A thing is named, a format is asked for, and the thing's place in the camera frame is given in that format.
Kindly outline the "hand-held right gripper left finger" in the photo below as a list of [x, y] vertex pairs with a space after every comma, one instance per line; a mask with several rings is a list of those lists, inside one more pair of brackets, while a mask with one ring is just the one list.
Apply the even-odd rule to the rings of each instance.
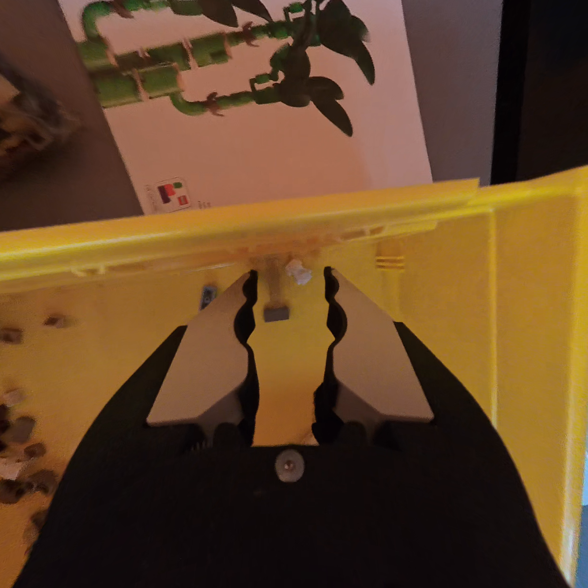
[[248, 340], [257, 300], [258, 273], [250, 270], [190, 320], [147, 425], [193, 424], [212, 442], [217, 428], [230, 424], [252, 445], [260, 394]]

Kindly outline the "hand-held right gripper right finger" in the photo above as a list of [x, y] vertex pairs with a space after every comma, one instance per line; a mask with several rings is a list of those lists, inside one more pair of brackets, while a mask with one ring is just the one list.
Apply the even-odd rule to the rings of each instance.
[[338, 270], [324, 268], [333, 336], [313, 398], [312, 434], [330, 445], [347, 424], [368, 442], [387, 423], [430, 424], [434, 413], [392, 317]]

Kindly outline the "yellow plastic bin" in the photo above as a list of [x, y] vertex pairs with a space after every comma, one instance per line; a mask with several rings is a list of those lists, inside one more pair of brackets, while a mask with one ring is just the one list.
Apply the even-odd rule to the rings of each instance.
[[[290, 319], [266, 323], [265, 256]], [[306, 285], [285, 272], [311, 269]], [[395, 322], [433, 410], [312, 434], [324, 268]], [[254, 438], [147, 425], [201, 290], [258, 273]], [[51, 313], [70, 321], [43, 327]], [[1, 233], [1, 390], [52, 499], [1, 505], [14, 587], [571, 587], [587, 426], [587, 167]], [[30, 515], [49, 506], [29, 555]]]

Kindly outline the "grey desk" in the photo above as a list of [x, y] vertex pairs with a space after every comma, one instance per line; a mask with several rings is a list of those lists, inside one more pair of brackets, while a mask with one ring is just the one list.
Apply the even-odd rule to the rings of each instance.
[[[490, 183], [502, 1], [403, 1], [434, 181]], [[57, 1], [1, 1], [1, 54], [82, 128], [1, 183], [1, 230], [141, 214]]]

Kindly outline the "clear long toy plate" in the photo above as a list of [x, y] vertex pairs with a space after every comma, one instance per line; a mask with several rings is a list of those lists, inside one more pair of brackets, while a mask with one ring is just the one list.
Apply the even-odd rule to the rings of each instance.
[[283, 283], [283, 266], [282, 261], [277, 256], [265, 256], [263, 266], [263, 278], [268, 289], [268, 301], [264, 309], [277, 310], [287, 307], [285, 301], [282, 283]]

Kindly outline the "white square toy brick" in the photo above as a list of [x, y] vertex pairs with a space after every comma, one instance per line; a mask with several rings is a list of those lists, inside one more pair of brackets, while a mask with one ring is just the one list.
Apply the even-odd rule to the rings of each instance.
[[313, 277], [313, 272], [304, 266], [301, 260], [291, 259], [285, 265], [286, 274], [291, 277], [297, 285], [306, 285]]

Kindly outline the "toy instruction booklet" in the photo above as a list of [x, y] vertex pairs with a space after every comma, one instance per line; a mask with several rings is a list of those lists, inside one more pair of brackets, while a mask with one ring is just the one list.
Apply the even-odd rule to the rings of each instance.
[[401, 1], [59, 1], [145, 214], [432, 182]]

